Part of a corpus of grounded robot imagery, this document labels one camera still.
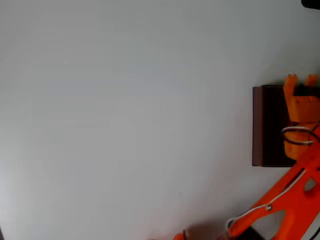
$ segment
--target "orange plastic part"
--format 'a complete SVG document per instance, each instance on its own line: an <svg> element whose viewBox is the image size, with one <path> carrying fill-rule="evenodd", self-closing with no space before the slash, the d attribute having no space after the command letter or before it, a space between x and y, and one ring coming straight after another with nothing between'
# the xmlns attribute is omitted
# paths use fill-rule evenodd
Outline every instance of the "orange plastic part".
<svg viewBox="0 0 320 240"><path fill-rule="evenodd" d="M320 129L315 134L320 136ZM282 193L296 177L305 171L292 188L276 199L271 208L259 208L245 215L229 228L229 235L241 235L257 219L278 211L285 217L274 236L274 240L300 240L320 211L320 143L315 142L299 158L297 163L255 204L252 208L266 205ZM307 181L312 178L316 185L305 191Z"/></svg>
<svg viewBox="0 0 320 240"><path fill-rule="evenodd" d="M183 233L177 234L173 240L186 240Z"/></svg>
<svg viewBox="0 0 320 240"><path fill-rule="evenodd" d="M320 121L320 98L316 96L294 96L297 81L297 75L288 75L283 86L289 118L297 126L313 129ZM314 87L317 81L317 75L309 75L304 85ZM296 141L307 141L309 137L301 132L288 132L286 135L288 138ZM307 145L294 145L286 141L284 142L285 154L294 160L299 159L308 147Z"/></svg>
<svg viewBox="0 0 320 240"><path fill-rule="evenodd" d="M305 85L314 87L317 75L309 75ZM316 96L294 96L297 75L288 75L283 86L284 97L290 120L296 123L317 123L320 121L320 98Z"/></svg>

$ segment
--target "wire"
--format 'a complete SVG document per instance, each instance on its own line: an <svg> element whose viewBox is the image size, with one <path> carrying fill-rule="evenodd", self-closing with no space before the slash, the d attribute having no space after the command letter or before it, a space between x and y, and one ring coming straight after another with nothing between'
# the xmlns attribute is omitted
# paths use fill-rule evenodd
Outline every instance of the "wire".
<svg viewBox="0 0 320 240"><path fill-rule="evenodd" d="M308 133L312 137L314 137L318 142L320 142L320 137L315 134L310 128L305 127L305 126L288 126L282 129L282 135L285 141L288 143L294 144L294 145L310 145L313 144L315 141L296 141L292 140L290 138L287 138L286 133L288 132L302 132L302 133Z"/></svg>
<svg viewBox="0 0 320 240"><path fill-rule="evenodd" d="M314 240L319 233L320 233L320 227L319 227L319 228L317 229L317 231L312 235L312 237L310 238L310 240Z"/></svg>
<svg viewBox="0 0 320 240"><path fill-rule="evenodd" d="M266 208L266 210L268 210L269 207L272 208L272 203L277 200L278 198L280 198L282 195L284 195L285 193L287 193L300 179L301 177L306 173L306 170L303 170L300 175L287 187L285 188L281 193L279 193L277 196L274 197L274 199L272 199L270 202L268 202L267 204L263 204L263 205L259 205L256 207L253 207L249 210L247 210L246 212L244 212L243 214L236 216L236 217L232 217L230 219L228 219L225 223L225 228L227 230L227 232L229 233L229 227L231 226L233 221L239 220L241 218L243 218L244 216L252 213L253 211L257 210L257 209L262 209L262 208Z"/></svg>

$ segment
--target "white wall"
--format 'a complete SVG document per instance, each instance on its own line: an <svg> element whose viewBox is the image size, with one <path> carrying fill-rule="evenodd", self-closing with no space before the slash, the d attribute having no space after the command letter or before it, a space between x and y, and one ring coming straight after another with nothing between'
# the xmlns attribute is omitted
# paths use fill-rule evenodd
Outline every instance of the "white wall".
<svg viewBox="0 0 320 240"><path fill-rule="evenodd" d="M300 0L0 1L5 239L169 239L246 210L286 171L251 167L252 87L319 73L319 24Z"/></svg>

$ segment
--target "white cable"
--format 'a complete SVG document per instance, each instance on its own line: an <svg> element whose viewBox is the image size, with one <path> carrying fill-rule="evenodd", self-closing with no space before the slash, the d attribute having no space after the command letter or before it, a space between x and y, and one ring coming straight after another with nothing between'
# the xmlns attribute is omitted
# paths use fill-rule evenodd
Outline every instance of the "white cable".
<svg viewBox="0 0 320 240"><path fill-rule="evenodd" d="M232 217L230 219L228 219L228 221L226 221L226 224L225 224L225 228L227 230L227 233L229 234L229 223L233 222L233 221L236 221L238 219L241 219L243 218L244 216L252 213L253 211L257 210L257 209L261 209L261 208L267 208L269 207L275 200L277 200L278 198L280 198L282 195L284 195L285 193L287 193L300 179L301 177L306 173L306 170L304 170L284 191L282 191L281 193L279 193L274 199L272 199L269 203L267 204L263 204L263 205L260 205L260 206L256 206L256 207L253 207L249 210L247 210L246 212L244 212L243 214L239 215L239 216L236 216L236 217Z"/></svg>

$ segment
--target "brown box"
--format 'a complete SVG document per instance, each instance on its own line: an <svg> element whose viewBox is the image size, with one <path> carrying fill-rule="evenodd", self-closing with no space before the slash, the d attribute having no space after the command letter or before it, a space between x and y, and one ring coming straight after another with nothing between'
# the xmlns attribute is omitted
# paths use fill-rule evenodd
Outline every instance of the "brown box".
<svg viewBox="0 0 320 240"><path fill-rule="evenodd" d="M281 130L290 124L282 85L253 88L252 165L291 167Z"/></svg>

